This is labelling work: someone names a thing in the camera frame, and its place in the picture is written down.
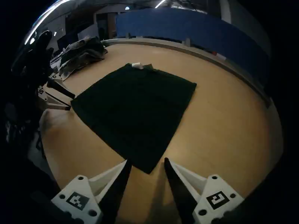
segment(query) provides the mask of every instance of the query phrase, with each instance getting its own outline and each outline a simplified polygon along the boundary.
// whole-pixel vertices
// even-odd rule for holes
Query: ceiling light
[[[44,12],[41,16],[40,16],[40,20],[38,23],[36,23],[34,25],[34,27],[32,28],[32,30],[30,31],[29,35],[27,36],[26,40],[25,40],[25,45],[28,43],[29,39],[31,38],[32,34],[36,31],[36,29],[40,26],[40,24],[56,9],[58,8],[61,4],[68,2],[71,0],[61,0],[61,1],[57,1],[56,3],[54,3],[50,8],[48,8],[46,10],[46,12]]]
[[[31,40],[30,40],[30,44],[33,44],[33,42],[35,41],[35,39],[34,38],[31,38]]]
[[[166,0],[162,0],[156,7],[155,7],[155,9],[157,8],[157,7],[159,7],[163,2],[165,2]]]

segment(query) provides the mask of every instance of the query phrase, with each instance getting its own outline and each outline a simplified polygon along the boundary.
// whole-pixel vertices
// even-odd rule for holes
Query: round table
[[[132,167],[116,223],[180,223],[163,161],[203,177],[220,175],[246,197],[266,177],[283,151],[280,120],[243,81],[217,65],[186,53],[154,46],[116,44],[103,61],[64,81],[78,95],[126,63],[152,64],[197,83],[191,102],[160,162],[150,175]],[[53,89],[46,90],[69,103]],[[40,121],[44,152],[61,188],[75,176],[89,178],[124,159],[76,113],[47,110]]]

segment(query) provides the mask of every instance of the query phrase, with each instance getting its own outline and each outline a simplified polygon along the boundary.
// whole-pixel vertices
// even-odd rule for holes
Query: blue partition
[[[267,81],[269,58],[256,42],[219,18],[182,9],[142,9],[117,16],[117,36],[152,36],[186,40],[215,51],[249,72],[262,85]]]

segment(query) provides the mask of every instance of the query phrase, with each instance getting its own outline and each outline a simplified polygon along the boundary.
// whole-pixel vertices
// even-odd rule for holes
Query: dark green cloth
[[[104,142],[149,174],[174,135],[195,87],[196,83],[151,65],[140,70],[126,64],[71,105]]]

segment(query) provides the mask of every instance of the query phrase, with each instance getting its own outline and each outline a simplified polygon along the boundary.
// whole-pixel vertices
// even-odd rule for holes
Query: wooden table
[[[132,167],[116,223],[179,223],[164,171],[164,157],[207,177],[219,174],[243,197],[265,178],[283,150],[275,106],[243,81],[200,58],[132,44],[107,47],[105,60],[71,75],[76,95],[126,63],[141,62],[197,83],[181,123],[159,164],[148,175]],[[53,90],[56,97],[70,99]],[[123,161],[71,111],[47,110],[41,134],[51,171],[61,188],[78,174],[93,177]]]

